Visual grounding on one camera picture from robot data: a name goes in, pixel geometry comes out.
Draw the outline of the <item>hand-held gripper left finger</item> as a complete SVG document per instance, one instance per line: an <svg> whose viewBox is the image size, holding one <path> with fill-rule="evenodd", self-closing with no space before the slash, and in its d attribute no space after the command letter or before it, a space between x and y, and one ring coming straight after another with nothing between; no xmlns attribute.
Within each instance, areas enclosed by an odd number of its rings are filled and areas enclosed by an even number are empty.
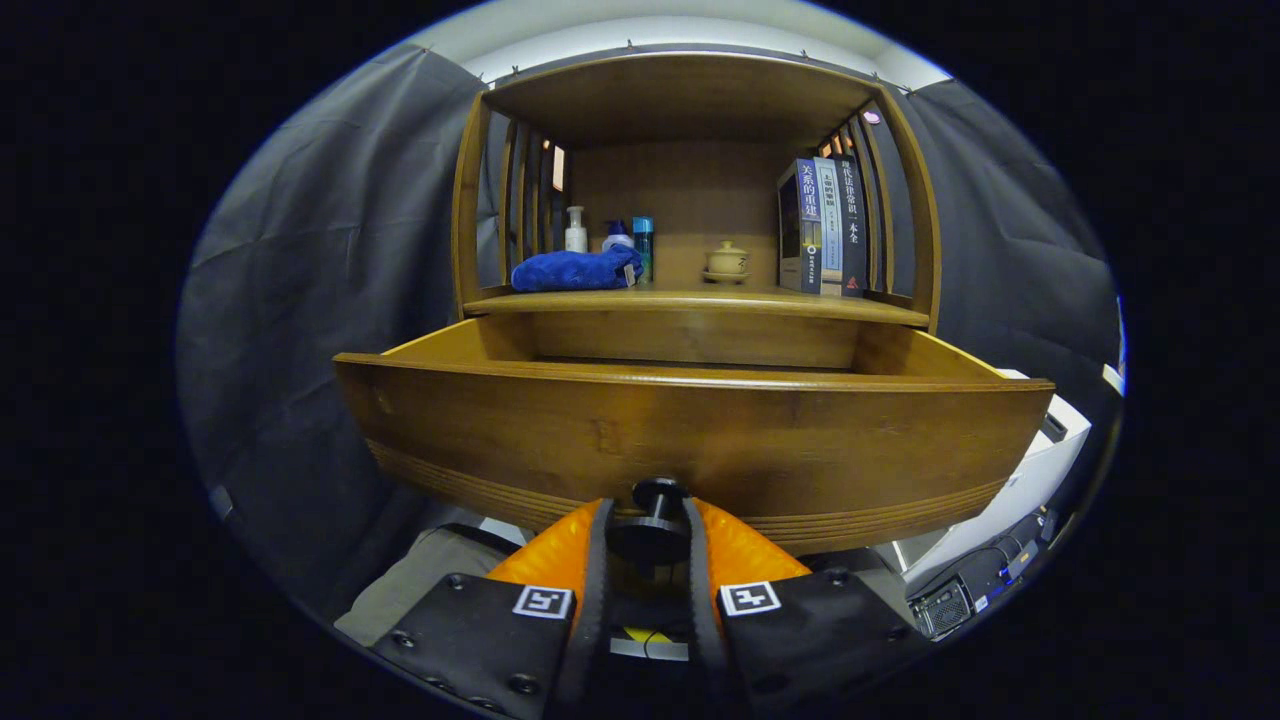
<svg viewBox="0 0 1280 720"><path fill-rule="evenodd" d="M445 574L372 652L486 717L573 719L608 648L609 498L553 523L484 577Z"/></svg>

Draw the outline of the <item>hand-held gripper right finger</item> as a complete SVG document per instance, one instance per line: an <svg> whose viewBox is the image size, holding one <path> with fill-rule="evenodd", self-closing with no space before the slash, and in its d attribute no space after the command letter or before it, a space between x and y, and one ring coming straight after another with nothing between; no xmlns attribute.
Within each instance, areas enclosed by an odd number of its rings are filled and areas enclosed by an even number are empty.
<svg viewBox="0 0 1280 720"><path fill-rule="evenodd" d="M682 501L690 661L713 719L850 719L933 644L863 571L813 570L732 514Z"/></svg>

